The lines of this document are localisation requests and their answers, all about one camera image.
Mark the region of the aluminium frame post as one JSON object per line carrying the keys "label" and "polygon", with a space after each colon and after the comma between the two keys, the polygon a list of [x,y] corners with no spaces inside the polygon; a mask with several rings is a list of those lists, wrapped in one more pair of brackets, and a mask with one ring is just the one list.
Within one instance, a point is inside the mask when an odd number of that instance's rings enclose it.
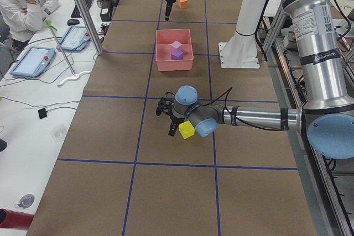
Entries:
{"label": "aluminium frame post", "polygon": [[102,43],[98,37],[95,25],[93,23],[89,8],[87,7],[85,0],[74,0],[74,2],[78,7],[78,10],[81,14],[81,18],[84,21],[84,24],[90,35],[91,41],[95,47],[97,55],[101,55],[103,52]]}

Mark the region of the person in white coat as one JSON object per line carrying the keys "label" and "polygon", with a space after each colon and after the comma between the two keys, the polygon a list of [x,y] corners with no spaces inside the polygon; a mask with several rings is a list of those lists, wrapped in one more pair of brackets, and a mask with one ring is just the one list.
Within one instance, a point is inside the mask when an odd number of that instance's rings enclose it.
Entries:
{"label": "person in white coat", "polygon": [[1,0],[1,15],[9,26],[13,46],[28,43],[58,7],[58,0]]}

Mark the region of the yellow foam block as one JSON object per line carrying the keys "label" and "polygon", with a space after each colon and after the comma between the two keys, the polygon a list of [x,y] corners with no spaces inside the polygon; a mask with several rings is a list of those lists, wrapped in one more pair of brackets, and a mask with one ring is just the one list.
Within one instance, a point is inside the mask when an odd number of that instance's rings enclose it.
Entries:
{"label": "yellow foam block", "polygon": [[186,120],[185,122],[179,124],[179,132],[183,139],[187,139],[189,137],[194,136],[195,128],[189,120]]}

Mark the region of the purple foam block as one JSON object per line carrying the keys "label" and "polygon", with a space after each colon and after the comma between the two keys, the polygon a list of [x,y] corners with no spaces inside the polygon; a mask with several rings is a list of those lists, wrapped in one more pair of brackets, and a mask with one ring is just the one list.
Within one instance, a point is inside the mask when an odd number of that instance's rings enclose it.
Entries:
{"label": "purple foam block", "polygon": [[172,60],[182,60],[184,58],[184,52],[181,50],[174,50],[171,53]]}

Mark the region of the light pink foam block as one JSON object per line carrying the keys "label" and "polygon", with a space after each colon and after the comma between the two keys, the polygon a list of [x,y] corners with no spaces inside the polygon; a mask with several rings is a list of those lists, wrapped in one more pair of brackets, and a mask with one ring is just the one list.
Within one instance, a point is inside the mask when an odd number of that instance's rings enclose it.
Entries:
{"label": "light pink foam block", "polygon": [[180,50],[183,47],[183,44],[179,41],[174,41],[170,44],[171,49],[173,50]]}

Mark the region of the orange foam block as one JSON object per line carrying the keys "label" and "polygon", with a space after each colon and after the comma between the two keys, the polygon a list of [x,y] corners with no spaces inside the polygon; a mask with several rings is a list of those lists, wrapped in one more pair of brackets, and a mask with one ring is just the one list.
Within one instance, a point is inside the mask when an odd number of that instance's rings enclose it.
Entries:
{"label": "orange foam block", "polygon": [[186,9],[188,7],[188,0],[178,0],[178,7],[180,9]]}

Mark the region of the blue teach pendant near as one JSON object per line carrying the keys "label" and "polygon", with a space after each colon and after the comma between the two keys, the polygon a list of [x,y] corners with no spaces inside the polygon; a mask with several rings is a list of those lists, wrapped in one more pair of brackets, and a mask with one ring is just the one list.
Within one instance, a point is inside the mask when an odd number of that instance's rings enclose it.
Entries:
{"label": "blue teach pendant near", "polygon": [[56,51],[53,48],[32,47],[21,56],[10,70],[10,74],[19,77],[37,77],[44,72],[55,56]]}

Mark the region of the red cylinder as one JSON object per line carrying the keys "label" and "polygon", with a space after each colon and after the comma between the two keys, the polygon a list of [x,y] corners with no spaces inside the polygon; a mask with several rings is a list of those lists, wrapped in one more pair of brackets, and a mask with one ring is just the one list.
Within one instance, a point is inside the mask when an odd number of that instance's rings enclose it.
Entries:
{"label": "red cylinder", "polygon": [[1,228],[28,230],[33,219],[33,214],[1,208]]}

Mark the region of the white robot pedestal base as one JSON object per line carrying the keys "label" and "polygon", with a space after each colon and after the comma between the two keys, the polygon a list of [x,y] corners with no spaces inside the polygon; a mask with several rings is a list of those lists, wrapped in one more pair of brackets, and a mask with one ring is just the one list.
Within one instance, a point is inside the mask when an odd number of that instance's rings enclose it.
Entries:
{"label": "white robot pedestal base", "polygon": [[224,69],[259,69],[256,33],[266,0],[242,0],[235,34],[219,43],[220,64]]}

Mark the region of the blue teach pendant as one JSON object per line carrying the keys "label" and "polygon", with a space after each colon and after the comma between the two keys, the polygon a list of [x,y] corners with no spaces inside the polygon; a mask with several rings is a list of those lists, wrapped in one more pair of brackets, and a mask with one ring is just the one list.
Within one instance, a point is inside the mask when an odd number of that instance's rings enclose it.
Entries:
{"label": "blue teach pendant", "polygon": [[59,41],[63,51],[81,52],[91,40],[88,31],[83,26],[69,26]]}
{"label": "blue teach pendant", "polygon": [[37,77],[44,72],[55,56],[56,51],[53,48],[32,47],[21,56],[10,70],[10,74],[19,77]]}

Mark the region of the blue teach pendant far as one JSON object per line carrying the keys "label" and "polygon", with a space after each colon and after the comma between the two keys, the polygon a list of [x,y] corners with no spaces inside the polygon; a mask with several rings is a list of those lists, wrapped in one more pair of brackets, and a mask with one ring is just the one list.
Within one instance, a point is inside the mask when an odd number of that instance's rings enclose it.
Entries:
{"label": "blue teach pendant far", "polygon": [[83,26],[69,26],[59,41],[63,51],[81,52],[91,40],[88,31]]}

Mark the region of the pink plastic bin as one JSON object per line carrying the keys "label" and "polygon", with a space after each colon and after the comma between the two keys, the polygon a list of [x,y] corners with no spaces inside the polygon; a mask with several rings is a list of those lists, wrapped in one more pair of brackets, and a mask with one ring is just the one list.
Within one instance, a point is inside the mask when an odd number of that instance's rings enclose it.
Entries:
{"label": "pink plastic bin", "polygon": [[193,60],[189,29],[156,31],[155,62],[159,71],[191,70]]}

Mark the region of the black computer mouse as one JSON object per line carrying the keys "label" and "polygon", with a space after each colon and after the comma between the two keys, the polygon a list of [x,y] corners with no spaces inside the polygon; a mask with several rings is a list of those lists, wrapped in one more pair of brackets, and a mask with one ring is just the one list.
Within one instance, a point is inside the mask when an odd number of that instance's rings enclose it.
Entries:
{"label": "black computer mouse", "polygon": [[75,19],[75,18],[70,18],[67,21],[67,25],[68,26],[73,26],[73,25],[78,25],[78,24],[80,24],[80,21],[78,19]]}

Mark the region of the metal grabber stick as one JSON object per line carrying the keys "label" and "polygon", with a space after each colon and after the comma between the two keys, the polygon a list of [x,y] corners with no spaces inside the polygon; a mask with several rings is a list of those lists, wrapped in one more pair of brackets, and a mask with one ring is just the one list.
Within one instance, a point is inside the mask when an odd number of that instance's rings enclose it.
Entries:
{"label": "metal grabber stick", "polygon": [[57,45],[58,45],[58,47],[59,47],[60,52],[62,53],[62,55],[63,55],[63,57],[64,57],[64,59],[65,59],[67,65],[68,65],[68,67],[69,67],[69,69],[70,69],[70,71],[71,71],[71,73],[72,73],[72,75],[71,75],[70,77],[67,77],[67,78],[63,79],[63,80],[58,84],[58,87],[61,87],[62,85],[64,85],[64,83],[66,83],[66,82],[68,82],[68,81],[76,81],[76,80],[78,80],[81,76],[90,74],[90,73],[91,73],[90,71],[82,71],[82,72],[80,72],[80,73],[76,73],[76,72],[75,72],[74,68],[72,67],[72,65],[71,65],[71,63],[70,63],[70,61],[69,61],[67,55],[65,54],[65,51],[63,50],[63,48],[62,48],[62,46],[61,46],[61,44],[60,44],[60,42],[59,42],[59,40],[58,40],[58,38],[57,38],[57,36],[56,36],[56,33],[55,33],[55,32],[57,31],[57,29],[51,24],[51,21],[50,21],[50,20],[47,20],[47,19],[46,19],[46,20],[44,20],[44,23],[46,24],[46,26],[47,26],[48,29],[50,30],[50,32],[51,32],[51,34],[52,34],[54,40],[56,41],[56,43],[57,43]]}

